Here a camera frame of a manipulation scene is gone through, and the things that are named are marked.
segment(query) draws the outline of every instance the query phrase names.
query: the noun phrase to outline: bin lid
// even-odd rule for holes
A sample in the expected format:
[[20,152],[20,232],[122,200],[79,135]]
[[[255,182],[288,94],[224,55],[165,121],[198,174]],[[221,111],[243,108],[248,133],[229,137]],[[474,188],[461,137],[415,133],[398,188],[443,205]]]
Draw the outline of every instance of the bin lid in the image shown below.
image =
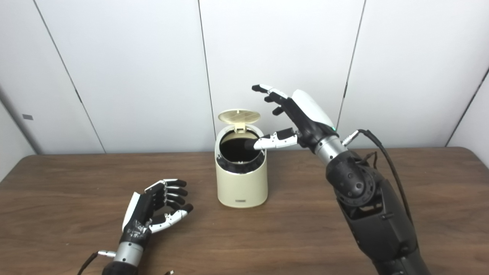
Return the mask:
[[227,124],[250,124],[260,119],[260,114],[245,109],[226,110],[219,114],[219,120]]

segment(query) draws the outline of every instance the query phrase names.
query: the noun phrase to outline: white wall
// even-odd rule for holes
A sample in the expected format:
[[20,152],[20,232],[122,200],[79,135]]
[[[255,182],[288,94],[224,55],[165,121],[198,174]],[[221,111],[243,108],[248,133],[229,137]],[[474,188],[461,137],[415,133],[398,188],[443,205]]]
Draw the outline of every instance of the white wall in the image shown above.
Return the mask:
[[34,150],[0,102],[0,182],[25,156]]
[[33,146],[43,154],[103,153],[32,0],[0,1],[0,41],[0,98]]
[[486,78],[448,145],[472,150],[489,167],[488,137],[489,78]]
[[258,111],[265,134],[292,127],[255,84],[307,91],[337,121],[363,1],[200,1],[216,131],[227,109]]
[[[367,1],[339,133],[444,146],[489,67],[489,1]],[[372,147],[359,138],[353,147]]]
[[107,153],[211,151],[197,0],[37,0]]

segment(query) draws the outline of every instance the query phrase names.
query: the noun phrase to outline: wooden table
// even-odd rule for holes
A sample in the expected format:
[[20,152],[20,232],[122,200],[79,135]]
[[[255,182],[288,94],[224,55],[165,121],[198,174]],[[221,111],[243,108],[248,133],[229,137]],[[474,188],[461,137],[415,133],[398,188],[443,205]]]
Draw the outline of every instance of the wooden table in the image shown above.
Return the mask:
[[[463,148],[389,152],[433,275],[488,274],[489,170]],[[269,152],[268,200],[233,209],[217,199],[213,153],[30,156],[0,184],[0,274],[76,274],[92,252],[117,248],[132,192],[163,178],[186,180],[195,209],[152,237],[141,275],[377,274],[324,173],[309,151]]]

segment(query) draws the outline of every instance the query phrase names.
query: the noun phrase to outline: trash can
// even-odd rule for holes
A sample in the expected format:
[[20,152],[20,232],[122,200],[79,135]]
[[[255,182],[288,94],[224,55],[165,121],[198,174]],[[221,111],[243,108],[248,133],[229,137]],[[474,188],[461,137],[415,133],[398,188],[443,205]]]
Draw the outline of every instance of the trash can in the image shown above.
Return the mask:
[[218,199],[223,205],[236,208],[261,205],[268,196],[267,151],[245,149],[246,140],[263,136],[260,129],[251,125],[260,119],[260,114],[234,109],[220,113],[218,118],[230,124],[216,138]]

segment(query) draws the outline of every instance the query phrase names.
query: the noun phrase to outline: robotic arm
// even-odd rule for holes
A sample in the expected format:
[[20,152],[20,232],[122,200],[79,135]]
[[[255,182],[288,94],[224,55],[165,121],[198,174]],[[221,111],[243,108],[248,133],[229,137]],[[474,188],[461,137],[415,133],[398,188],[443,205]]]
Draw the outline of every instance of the robotic arm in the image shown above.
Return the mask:
[[334,188],[353,237],[378,274],[430,275],[420,255],[408,208],[403,209],[391,184],[379,171],[345,147],[361,132],[380,146],[388,158],[380,141],[370,131],[358,130],[341,142],[331,120],[304,91],[296,90],[288,97],[266,85],[255,85],[252,89],[266,93],[266,102],[279,105],[272,113],[285,112],[298,130],[281,130],[249,140],[245,146],[261,150],[298,143],[309,148],[325,165],[326,179]]
[[[194,207],[184,205],[185,200],[180,197],[187,195],[187,191],[182,189],[186,185],[186,182],[177,179],[161,180],[146,188],[143,194],[134,192],[124,216],[117,251],[100,250],[92,254],[78,275],[97,255],[113,258],[102,275],[137,275],[139,261],[150,236],[174,225],[193,210]],[[164,206],[171,207],[173,211],[154,216]]]

